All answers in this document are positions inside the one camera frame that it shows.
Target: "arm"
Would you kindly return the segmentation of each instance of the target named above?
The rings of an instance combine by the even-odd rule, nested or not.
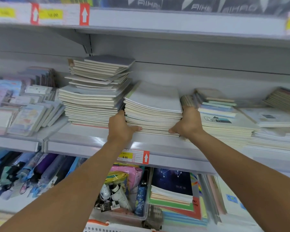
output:
[[[109,119],[108,140],[71,173],[0,227],[0,232],[81,232],[86,226],[106,176],[134,132],[124,111]]]
[[[182,120],[169,132],[178,132],[200,149],[265,232],[290,231],[289,177],[206,133],[193,107],[184,107]]]

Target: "pink plastic bag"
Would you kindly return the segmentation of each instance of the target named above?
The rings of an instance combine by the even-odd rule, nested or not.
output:
[[[140,184],[143,172],[141,168],[135,168],[132,166],[117,166],[117,165],[112,166],[110,172],[113,171],[121,171],[129,174],[128,185],[130,190]]]

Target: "hand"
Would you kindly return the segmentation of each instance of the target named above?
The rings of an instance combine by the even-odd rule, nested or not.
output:
[[[120,110],[115,116],[109,119],[107,140],[128,144],[132,139],[133,133],[141,130],[142,127],[139,126],[128,126],[125,119],[125,112]]]
[[[188,106],[183,106],[183,109],[183,118],[169,129],[169,133],[179,133],[186,138],[202,133],[201,116],[197,109]]]

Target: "dark blue notebook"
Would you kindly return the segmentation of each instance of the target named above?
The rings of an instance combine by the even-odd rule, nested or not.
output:
[[[183,195],[193,195],[190,173],[154,168],[151,185]]]

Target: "green notebook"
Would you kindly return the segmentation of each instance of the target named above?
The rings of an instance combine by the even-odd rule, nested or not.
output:
[[[148,203],[153,204],[153,205],[158,205],[158,206],[165,206],[165,207],[170,207],[170,208],[179,208],[179,209],[193,211],[192,202],[189,205],[183,205],[180,203],[173,203],[173,202],[157,200],[157,199],[149,199]]]

